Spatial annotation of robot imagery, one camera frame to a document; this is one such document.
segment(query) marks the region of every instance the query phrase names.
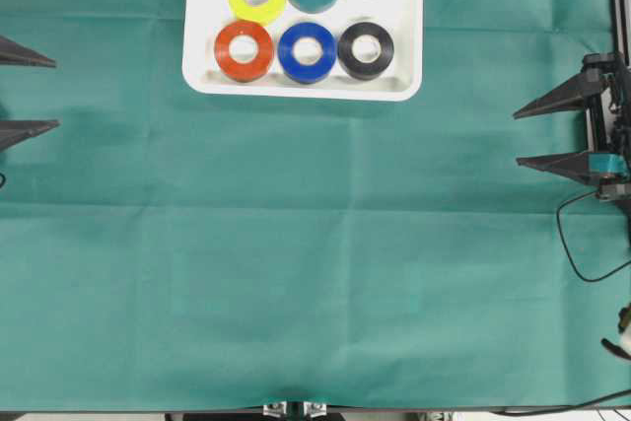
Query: green tablecloth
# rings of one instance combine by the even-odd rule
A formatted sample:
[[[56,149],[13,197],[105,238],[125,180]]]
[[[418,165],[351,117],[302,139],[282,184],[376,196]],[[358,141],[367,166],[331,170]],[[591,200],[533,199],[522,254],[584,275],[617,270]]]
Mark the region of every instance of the green tablecloth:
[[[202,96],[184,0],[0,0],[59,61],[0,70],[5,118],[62,127],[2,156],[0,409],[280,399],[364,407],[578,402],[631,383],[605,354],[629,277],[571,274],[553,211],[583,190],[516,156],[582,122],[511,113],[611,50],[608,0],[426,0],[402,104]],[[625,221],[567,218],[590,274]]]

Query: red tape roll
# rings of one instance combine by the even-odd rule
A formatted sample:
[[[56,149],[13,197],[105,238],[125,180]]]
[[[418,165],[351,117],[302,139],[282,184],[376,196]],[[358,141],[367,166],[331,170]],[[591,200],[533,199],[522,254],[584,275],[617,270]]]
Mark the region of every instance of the red tape roll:
[[[250,36],[258,45],[258,53],[250,63],[240,63],[230,55],[230,43],[241,35]],[[274,59],[274,43],[261,25],[241,20],[221,30],[215,40],[215,58],[226,76],[241,83],[249,83],[269,71]]]

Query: black tape roll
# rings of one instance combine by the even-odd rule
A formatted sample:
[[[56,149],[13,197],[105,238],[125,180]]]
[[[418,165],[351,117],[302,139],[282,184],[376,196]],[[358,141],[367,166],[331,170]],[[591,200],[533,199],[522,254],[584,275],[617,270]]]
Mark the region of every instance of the black tape roll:
[[[381,54],[375,61],[365,63],[353,54],[353,43],[360,36],[369,35],[377,39],[381,47]],[[394,41],[390,34],[377,24],[363,22],[349,28],[337,46],[342,67],[349,76],[361,81],[370,81],[381,76],[394,58]]]

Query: black cable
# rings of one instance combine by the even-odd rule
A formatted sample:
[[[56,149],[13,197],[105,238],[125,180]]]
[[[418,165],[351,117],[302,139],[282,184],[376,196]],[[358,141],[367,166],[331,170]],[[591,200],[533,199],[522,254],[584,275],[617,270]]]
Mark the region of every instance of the black cable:
[[[600,406],[601,403],[605,403],[607,401],[611,401],[612,399],[617,399],[617,398],[621,398],[622,396],[629,396],[629,395],[631,395],[631,389],[625,389],[617,393],[612,393],[612,394],[608,394],[607,396],[602,396],[600,398],[593,399],[592,401],[587,401],[581,404],[575,404],[574,406],[563,406],[561,408],[540,409],[538,411],[524,411],[524,412],[500,411],[493,414],[497,414],[500,416],[508,416],[511,418],[525,418],[528,416],[539,416],[541,414],[567,413],[569,411],[575,411],[577,409],[597,408]]]
[[[620,411],[618,411],[617,409],[614,409],[613,412],[615,414],[617,414],[618,416],[620,416],[622,419],[626,420],[626,421],[631,421],[629,418],[627,418],[624,414],[622,414]]]
[[[609,273],[602,275],[598,278],[588,278],[583,273],[581,273],[581,270],[579,270],[579,268],[576,266],[576,263],[574,262],[574,258],[572,257],[572,253],[570,252],[570,248],[568,247],[568,243],[565,240],[565,235],[563,234],[563,226],[561,224],[561,212],[563,211],[563,209],[574,204],[575,202],[582,201],[583,199],[587,199],[588,197],[595,196],[595,195],[596,195],[595,191],[588,192],[587,194],[583,194],[581,196],[575,197],[573,199],[570,199],[569,201],[564,202],[556,210],[556,224],[559,229],[559,236],[561,237],[561,243],[563,244],[565,253],[568,255],[568,260],[570,261],[570,264],[572,265],[572,269],[574,270],[574,273],[576,273],[576,275],[579,278],[581,278],[583,281],[585,281],[586,283],[598,283],[600,281],[606,280],[607,278],[615,275],[619,271],[625,269],[627,266],[631,266],[631,260],[629,260],[626,263],[623,263],[617,268],[611,270]]]

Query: metal clamp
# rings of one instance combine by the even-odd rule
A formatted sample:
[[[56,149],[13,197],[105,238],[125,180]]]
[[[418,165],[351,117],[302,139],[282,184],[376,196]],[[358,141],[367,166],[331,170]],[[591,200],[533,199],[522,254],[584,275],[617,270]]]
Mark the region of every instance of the metal clamp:
[[[309,420],[326,416],[324,403],[305,401],[302,403],[281,401],[263,406],[263,416],[277,419]]]

